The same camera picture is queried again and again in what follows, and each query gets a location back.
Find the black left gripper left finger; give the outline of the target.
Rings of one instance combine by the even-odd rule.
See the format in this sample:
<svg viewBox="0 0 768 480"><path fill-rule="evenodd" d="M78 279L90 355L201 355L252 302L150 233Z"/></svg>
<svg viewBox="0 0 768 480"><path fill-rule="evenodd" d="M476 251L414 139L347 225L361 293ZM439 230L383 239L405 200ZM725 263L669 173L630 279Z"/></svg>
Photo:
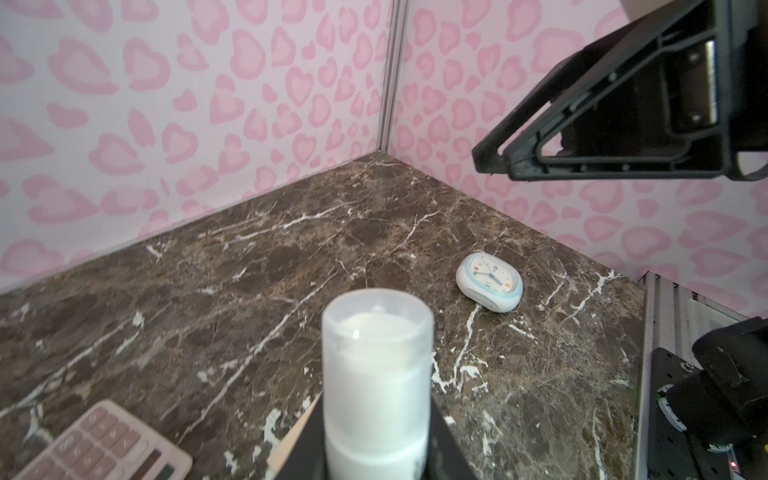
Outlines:
<svg viewBox="0 0 768 480"><path fill-rule="evenodd" d="M323 417L323 395L320 394L313 413L309 417L287 462L276 480L327 478L325 455L325 429Z"/></svg>

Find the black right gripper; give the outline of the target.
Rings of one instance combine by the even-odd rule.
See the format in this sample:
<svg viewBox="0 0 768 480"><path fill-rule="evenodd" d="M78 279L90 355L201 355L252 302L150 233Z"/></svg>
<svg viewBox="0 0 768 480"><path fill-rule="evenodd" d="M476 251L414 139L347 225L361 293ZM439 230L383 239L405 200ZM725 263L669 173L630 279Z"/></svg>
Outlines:
<svg viewBox="0 0 768 480"><path fill-rule="evenodd" d="M757 182L767 151L767 3L674 1L558 63L474 148L515 181Z"/></svg>

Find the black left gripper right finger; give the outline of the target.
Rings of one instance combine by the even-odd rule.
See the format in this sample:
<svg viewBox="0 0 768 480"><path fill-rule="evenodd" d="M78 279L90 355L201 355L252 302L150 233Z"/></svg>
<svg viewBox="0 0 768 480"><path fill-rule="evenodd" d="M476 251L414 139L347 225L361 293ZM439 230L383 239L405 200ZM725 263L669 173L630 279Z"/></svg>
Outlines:
<svg viewBox="0 0 768 480"><path fill-rule="evenodd" d="M477 480L434 399L431 400L425 478Z"/></svg>

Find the peach pink envelope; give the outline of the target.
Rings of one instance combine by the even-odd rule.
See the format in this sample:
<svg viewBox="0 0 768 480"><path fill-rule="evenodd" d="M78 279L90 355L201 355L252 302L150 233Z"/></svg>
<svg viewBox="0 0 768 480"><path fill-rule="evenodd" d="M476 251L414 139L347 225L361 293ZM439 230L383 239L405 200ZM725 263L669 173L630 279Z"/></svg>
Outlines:
<svg viewBox="0 0 768 480"><path fill-rule="evenodd" d="M271 453L267 459L269 473L278 474L285 465L319 399L320 397L316 397L311 403L307 404L305 411Z"/></svg>

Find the white glue stick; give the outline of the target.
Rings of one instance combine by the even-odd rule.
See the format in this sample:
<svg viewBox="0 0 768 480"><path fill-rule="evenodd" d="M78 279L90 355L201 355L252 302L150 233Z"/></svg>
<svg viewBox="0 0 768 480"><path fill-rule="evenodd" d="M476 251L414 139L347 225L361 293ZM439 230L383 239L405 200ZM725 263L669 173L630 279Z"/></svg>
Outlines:
<svg viewBox="0 0 768 480"><path fill-rule="evenodd" d="M323 395L332 479L419 479L427 462L430 393L417 387L350 387Z"/></svg>

